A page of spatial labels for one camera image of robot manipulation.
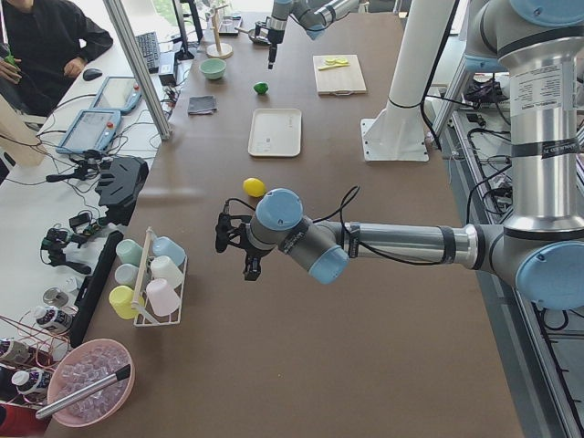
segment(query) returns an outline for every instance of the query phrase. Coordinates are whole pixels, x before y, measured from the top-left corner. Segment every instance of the warning label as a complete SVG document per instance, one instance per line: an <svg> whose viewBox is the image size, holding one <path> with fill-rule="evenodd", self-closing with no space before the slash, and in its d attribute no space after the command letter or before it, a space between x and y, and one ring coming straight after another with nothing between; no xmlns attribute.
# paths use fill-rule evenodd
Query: warning label
<svg viewBox="0 0 584 438"><path fill-rule="evenodd" d="M557 64L513 76L511 116L554 108L573 109L575 86L570 77L574 73L570 64Z"/></svg>

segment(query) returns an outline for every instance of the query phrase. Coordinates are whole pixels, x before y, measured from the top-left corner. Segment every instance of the brown tabletop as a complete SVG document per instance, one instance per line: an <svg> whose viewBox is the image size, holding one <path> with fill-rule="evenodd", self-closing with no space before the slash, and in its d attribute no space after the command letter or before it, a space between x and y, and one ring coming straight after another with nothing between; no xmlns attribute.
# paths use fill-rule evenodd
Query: brown tabletop
<svg viewBox="0 0 584 438"><path fill-rule="evenodd" d="M52 422L48 437L522 436L472 271L356 259L322 286L274 252L259 280L245 282L244 254L214 251L224 200L253 202L241 188L251 176L296 191L312 217L358 184L347 221L460 225L440 153L427 163L362 158L360 119L385 107L401 38L394 16L351 14L316 42L290 22L272 71L266 49L245 36L224 39L234 55L221 80L205 80L205 56L195 60L127 233L142 242L151 225L186 249L182 322L134 328L117 318L110 276L87 339L129 349L133 391L106 421L84 430ZM369 93L319 97L312 56L327 54L357 54ZM260 80L264 97L252 90ZM206 94L218 111L188 116L188 98ZM302 111L299 156L247 153L257 108Z"/></svg>

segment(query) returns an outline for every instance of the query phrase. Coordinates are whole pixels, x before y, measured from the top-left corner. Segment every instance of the tablet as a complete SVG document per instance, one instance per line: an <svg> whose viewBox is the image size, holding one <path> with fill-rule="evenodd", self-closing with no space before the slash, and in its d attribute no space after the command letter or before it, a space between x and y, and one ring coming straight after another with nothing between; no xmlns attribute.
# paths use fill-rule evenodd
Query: tablet
<svg viewBox="0 0 584 438"><path fill-rule="evenodd" d="M90 149L105 150L121 123L116 109L86 109L81 111L56 148L58 153L83 153Z"/></svg>
<svg viewBox="0 0 584 438"><path fill-rule="evenodd" d="M108 76L93 100L91 108L118 110L128 114L140 101L142 93L138 82L132 77Z"/></svg>

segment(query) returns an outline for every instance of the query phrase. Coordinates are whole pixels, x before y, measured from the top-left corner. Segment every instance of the white cup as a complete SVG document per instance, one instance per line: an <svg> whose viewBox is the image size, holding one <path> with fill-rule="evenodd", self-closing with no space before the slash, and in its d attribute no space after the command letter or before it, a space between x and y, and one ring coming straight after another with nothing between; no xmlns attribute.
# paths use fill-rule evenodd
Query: white cup
<svg viewBox="0 0 584 438"><path fill-rule="evenodd" d="M146 286L146 295L158 317L166 317L181 305L181 299L166 278L155 278Z"/></svg>
<svg viewBox="0 0 584 438"><path fill-rule="evenodd" d="M167 255L160 255L150 263L152 277L165 278L173 289L176 289L183 282L183 272L176 267L171 258Z"/></svg>

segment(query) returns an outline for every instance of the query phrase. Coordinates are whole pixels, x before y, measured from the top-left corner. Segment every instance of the black shirt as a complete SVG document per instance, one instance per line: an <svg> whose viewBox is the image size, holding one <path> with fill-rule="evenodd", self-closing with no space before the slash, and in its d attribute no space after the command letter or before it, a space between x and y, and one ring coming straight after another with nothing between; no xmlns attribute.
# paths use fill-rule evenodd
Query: black shirt
<svg viewBox="0 0 584 438"><path fill-rule="evenodd" d="M38 115L56 107L75 79L63 74L75 57L92 61L113 44L110 34L68 0L35 0L23 14L2 0L8 43L19 64L25 104ZM79 40L87 44L81 47Z"/></svg>

